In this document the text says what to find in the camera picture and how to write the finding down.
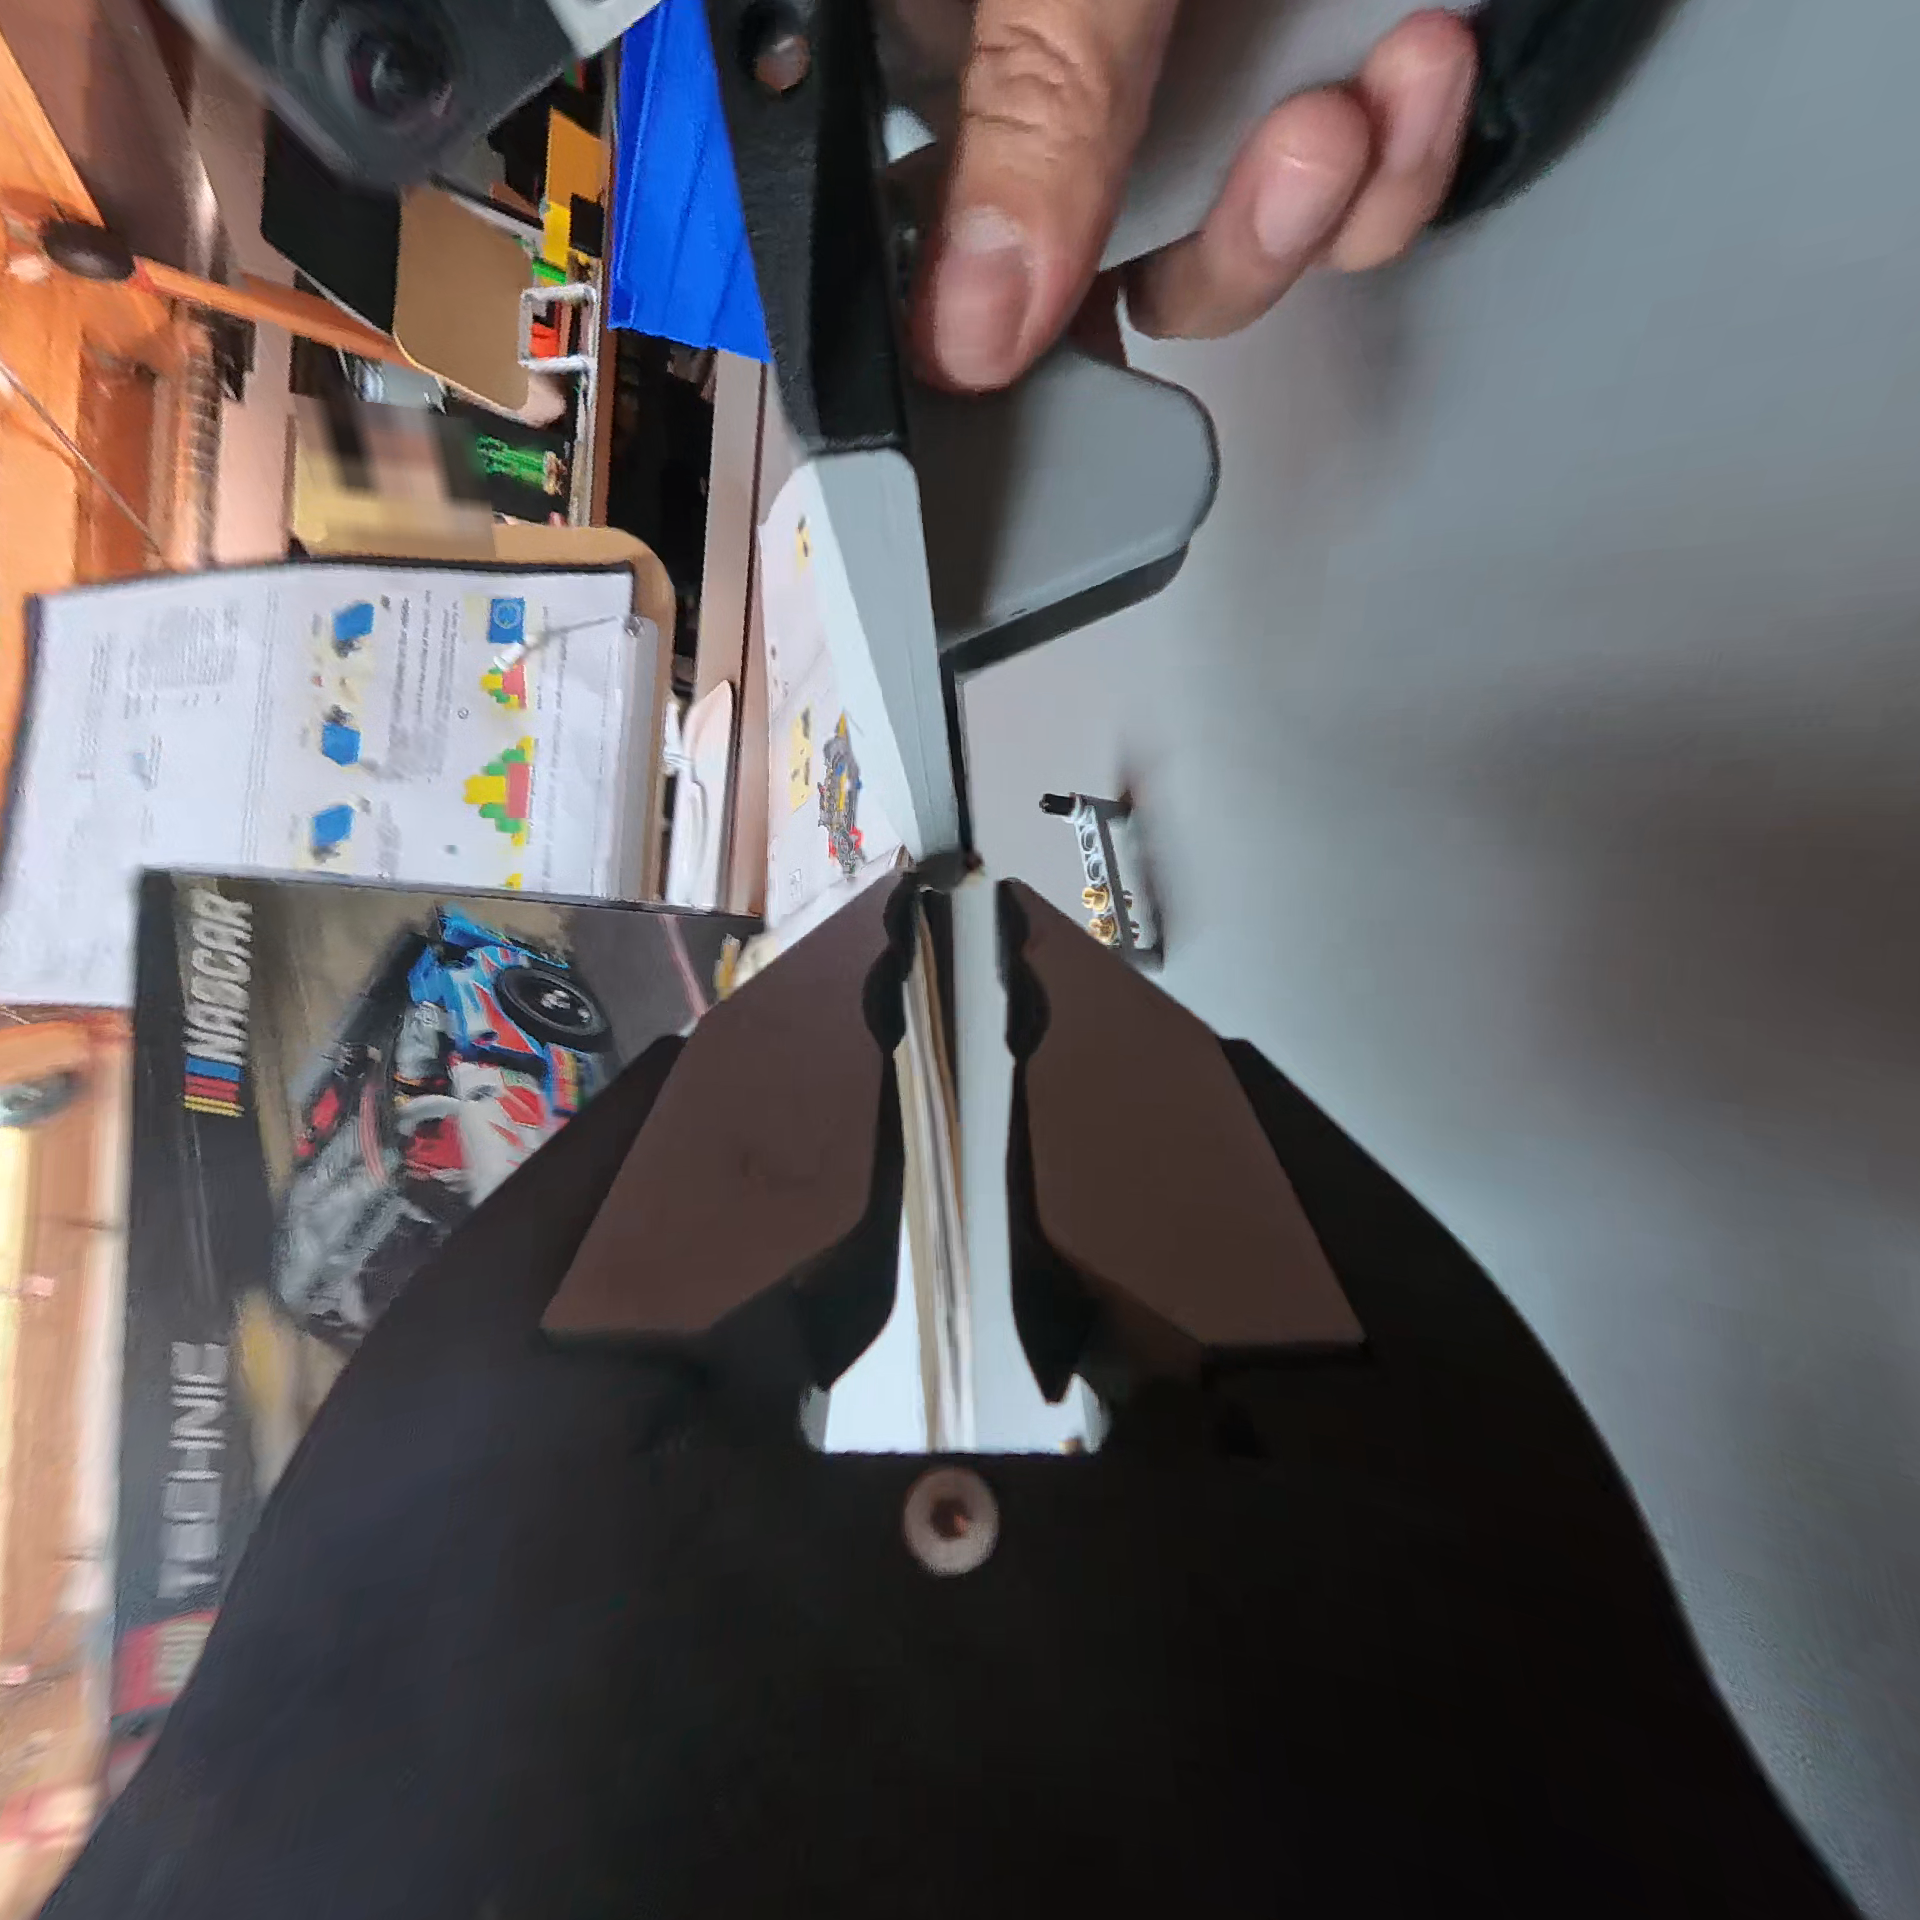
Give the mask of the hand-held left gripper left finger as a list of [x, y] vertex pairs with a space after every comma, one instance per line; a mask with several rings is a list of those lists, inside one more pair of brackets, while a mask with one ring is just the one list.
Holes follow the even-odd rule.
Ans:
[[565, 1345], [823, 1395], [895, 1305], [919, 886], [876, 881], [708, 1013], [543, 1312]]

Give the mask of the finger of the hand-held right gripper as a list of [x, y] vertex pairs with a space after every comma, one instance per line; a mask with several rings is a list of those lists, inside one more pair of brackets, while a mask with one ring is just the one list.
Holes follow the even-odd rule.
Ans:
[[867, 796], [913, 864], [965, 872], [968, 807], [913, 469], [892, 447], [817, 452], [790, 489], [816, 541], [813, 595]]
[[1215, 501], [1208, 408], [1080, 348], [1005, 391], [917, 387], [905, 415], [945, 677], [1160, 592]]

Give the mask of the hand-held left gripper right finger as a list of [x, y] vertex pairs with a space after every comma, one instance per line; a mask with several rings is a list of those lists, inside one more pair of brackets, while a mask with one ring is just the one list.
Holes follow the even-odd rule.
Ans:
[[1358, 1352], [1223, 1039], [1020, 880], [997, 886], [997, 936], [1011, 1296], [1041, 1399]]

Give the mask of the grey lego beam with pins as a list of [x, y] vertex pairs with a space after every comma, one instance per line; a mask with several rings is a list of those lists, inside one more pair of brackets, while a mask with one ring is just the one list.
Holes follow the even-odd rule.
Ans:
[[1062, 822], [1084, 871], [1080, 915], [1088, 935], [1140, 971], [1159, 971], [1166, 927], [1153, 864], [1142, 839], [1136, 797], [1084, 790], [1041, 793], [1040, 813]]

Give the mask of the lego instruction booklet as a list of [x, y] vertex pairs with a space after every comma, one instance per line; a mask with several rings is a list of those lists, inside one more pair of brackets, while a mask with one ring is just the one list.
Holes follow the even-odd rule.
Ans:
[[[767, 847], [763, 904], [775, 950], [795, 943], [873, 885], [905, 876], [901, 801], [885, 747], [857, 713], [833, 637], [854, 612], [823, 485], [795, 469], [759, 524], [759, 630], [767, 685]], [[903, 988], [905, 1278], [920, 1376], [920, 1431], [932, 1447], [976, 1439], [968, 1249], [961, 1223], [945, 960], [932, 904], [913, 901], [913, 960]]]

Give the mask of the lego race car box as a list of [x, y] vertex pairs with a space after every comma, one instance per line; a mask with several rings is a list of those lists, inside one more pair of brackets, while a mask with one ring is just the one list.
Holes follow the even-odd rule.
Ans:
[[108, 1793], [376, 1317], [759, 935], [671, 903], [142, 872]]

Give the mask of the person's right hand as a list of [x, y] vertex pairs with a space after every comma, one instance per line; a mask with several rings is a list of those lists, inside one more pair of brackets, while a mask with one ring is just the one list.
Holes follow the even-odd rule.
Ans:
[[1215, 340], [1317, 270], [1403, 255], [1449, 198], [1471, 121], [1471, 22], [1403, 15], [1360, 68], [1276, 103], [1239, 143], [1205, 222], [1097, 271], [1181, 7], [977, 5], [957, 83], [936, 236], [919, 267], [919, 371], [997, 392], [1065, 334]]

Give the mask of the blue cloth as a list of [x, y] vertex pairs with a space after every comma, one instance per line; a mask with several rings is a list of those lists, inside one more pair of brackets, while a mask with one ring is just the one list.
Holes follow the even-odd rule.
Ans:
[[702, 1], [660, 1], [616, 48], [608, 323], [769, 363]]

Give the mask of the white printed sheet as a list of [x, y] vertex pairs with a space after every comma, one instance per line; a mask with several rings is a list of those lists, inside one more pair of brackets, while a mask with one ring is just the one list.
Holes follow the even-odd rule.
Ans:
[[142, 872], [641, 901], [663, 617], [635, 559], [302, 559], [28, 604], [4, 1003], [126, 1005]]

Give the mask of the wooden cabinet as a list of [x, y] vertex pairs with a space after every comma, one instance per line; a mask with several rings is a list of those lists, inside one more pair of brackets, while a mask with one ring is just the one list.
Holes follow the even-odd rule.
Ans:
[[165, 267], [287, 283], [259, 232], [264, 119], [157, 5], [4, 5], [4, 588], [277, 559], [289, 336], [43, 252], [99, 227]]

